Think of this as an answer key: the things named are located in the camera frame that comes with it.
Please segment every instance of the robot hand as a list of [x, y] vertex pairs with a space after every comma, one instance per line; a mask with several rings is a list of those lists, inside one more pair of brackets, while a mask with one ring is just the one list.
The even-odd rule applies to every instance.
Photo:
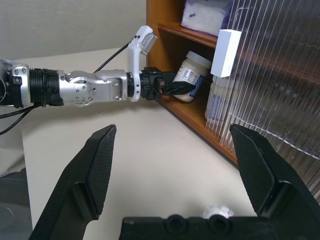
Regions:
[[173, 72], [161, 72], [154, 67], [140, 71], [139, 55], [147, 55], [157, 36], [149, 26], [142, 26], [128, 44], [128, 72], [101, 70], [95, 73], [32, 69], [0, 58], [0, 106], [27, 108], [125, 101], [142, 98], [160, 99], [166, 95], [190, 92], [193, 85], [173, 82]]

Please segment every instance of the white container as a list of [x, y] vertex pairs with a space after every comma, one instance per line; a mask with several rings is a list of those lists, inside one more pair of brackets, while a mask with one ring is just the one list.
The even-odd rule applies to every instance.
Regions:
[[213, 76], [212, 81], [204, 115], [207, 120], [209, 118], [209, 120], [220, 122], [224, 118], [224, 109], [228, 107], [235, 81], [230, 80], [229, 77], [217, 76]]
[[187, 82], [195, 85], [195, 87], [191, 92], [184, 95], [175, 95], [175, 97], [185, 102], [191, 102], [195, 98], [211, 66], [211, 61], [193, 51], [189, 51], [186, 55], [186, 60], [183, 61], [175, 76], [174, 82]]

